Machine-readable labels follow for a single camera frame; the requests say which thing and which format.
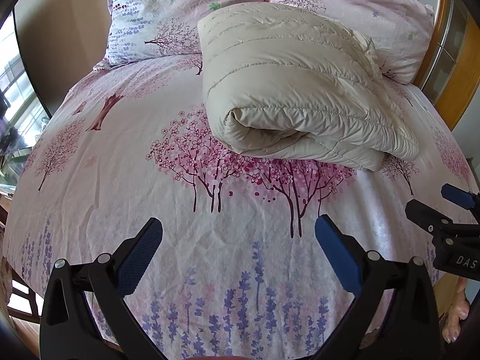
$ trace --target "pillow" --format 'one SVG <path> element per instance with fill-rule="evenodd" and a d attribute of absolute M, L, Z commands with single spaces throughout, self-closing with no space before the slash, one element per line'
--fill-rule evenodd
<path fill-rule="evenodd" d="M 113 11 L 113 0 L 106 0 L 106 6 L 109 9 L 110 16 L 112 16 L 112 11 Z M 109 44 L 106 44 L 106 50 L 105 50 L 105 55 L 103 59 L 95 64 L 92 68 L 93 71 L 101 71 L 104 69 L 109 70 L 111 68 L 110 62 L 109 62 Z"/>
<path fill-rule="evenodd" d="M 264 0 L 113 0 L 112 65 L 200 52 L 197 23 L 227 5 Z"/>
<path fill-rule="evenodd" d="M 268 0 L 338 20 L 373 39 L 380 70 L 398 83 L 417 74 L 434 30 L 434 10 L 417 0 Z"/>

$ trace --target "white quilted comforter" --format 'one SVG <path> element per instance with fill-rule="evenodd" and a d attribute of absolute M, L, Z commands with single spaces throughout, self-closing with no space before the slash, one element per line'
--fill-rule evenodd
<path fill-rule="evenodd" d="M 378 170 L 418 142 L 390 100 L 370 38 L 303 9 L 245 3 L 198 24 L 212 133 L 255 157 Z"/>

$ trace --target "bedsheet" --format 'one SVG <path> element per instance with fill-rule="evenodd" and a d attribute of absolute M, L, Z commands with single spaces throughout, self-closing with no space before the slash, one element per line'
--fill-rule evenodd
<path fill-rule="evenodd" d="M 94 71 L 70 90 L 28 158 L 6 227 L 3 253 L 33 290 L 44 293 L 56 259 L 93 261 L 153 216 L 162 244 L 125 298 L 153 342 L 169 359 L 277 360 L 313 354 L 352 300 L 314 238 L 319 214 L 386 259 L 421 256 L 440 278 L 430 236 L 405 205 L 416 198 L 473 223 L 440 189 L 477 187 L 418 88 L 384 79 L 420 155 L 388 155 L 371 172 L 229 152 L 211 135 L 201 73 L 200 54 L 169 56 Z"/>

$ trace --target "pink fabric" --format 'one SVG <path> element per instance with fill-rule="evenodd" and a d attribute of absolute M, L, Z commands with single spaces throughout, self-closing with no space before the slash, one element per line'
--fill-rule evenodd
<path fill-rule="evenodd" d="M 383 74 L 410 83 L 434 30 L 434 11 L 417 0 L 268 0 L 339 20 L 373 39 Z"/>
<path fill-rule="evenodd" d="M 4 256 L 35 292 L 56 259 L 91 262 L 153 216 L 162 244 L 125 298 L 153 342 L 172 360 L 278 360 L 313 354 L 352 300 L 315 239 L 318 215 L 388 260 L 422 257 L 440 278 L 431 236 L 405 205 L 473 223 L 440 192 L 478 189 L 419 88 L 383 79 L 421 151 L 371 172 L 228 151 L 212 137 L 202 74 L 199 54 L 175 55 L 92 72 L 71 89 L 29 157 L 5 231 Z M 96 302 L 93 313 L 114 340 Z"/>
<path fill-rule="evenodd" d="M 264 0 L 113 0 L 111 64 L 199 53 L 197 23 L 227 5 Z"/>

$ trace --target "wrinkled fabric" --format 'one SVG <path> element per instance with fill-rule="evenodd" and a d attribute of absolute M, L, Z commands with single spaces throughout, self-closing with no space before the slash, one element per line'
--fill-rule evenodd
<path fill-rule="evenodd" d="M 383 74 L 408 84 L 430 45 L 434 10 L 417 0 L 267 0 L 324 15 L 373 39 Z"/>
<path fill-rule="evenodd" d="M 253 157 L 378 170 L 418 142 L 388 97 L 370 38 L 304 9 L 245 3 L 198 24 L 213 136 Z"/>
<path fill-rule="evenodd" d="M 5 233 L 4 256 L 35 292 L 45 293 L 57 259 L 89 263 L 155 217 L 162 243 L 125 297 L 155 345 L 172 360 L 278 360 L 313 354 L 353 298 L 315 239 L 318 215 L 386 259 L 422 257 L 439 279 L 431 236 L 406 219 L 405 205 L 416 198 L 469 223 L 441 187 L 477 189 L 418 88 L 384 79 L 418 157 L 388 155 L 378 172 L 354 170 L 226 149 L 208 125 L 199 62 L 177 55 L 96 71 L 69 92 L 28 158 Z M 87 297 L 103 337 L 114 340 Z M 371 328 L 385 311 L 384 302 Z"/>

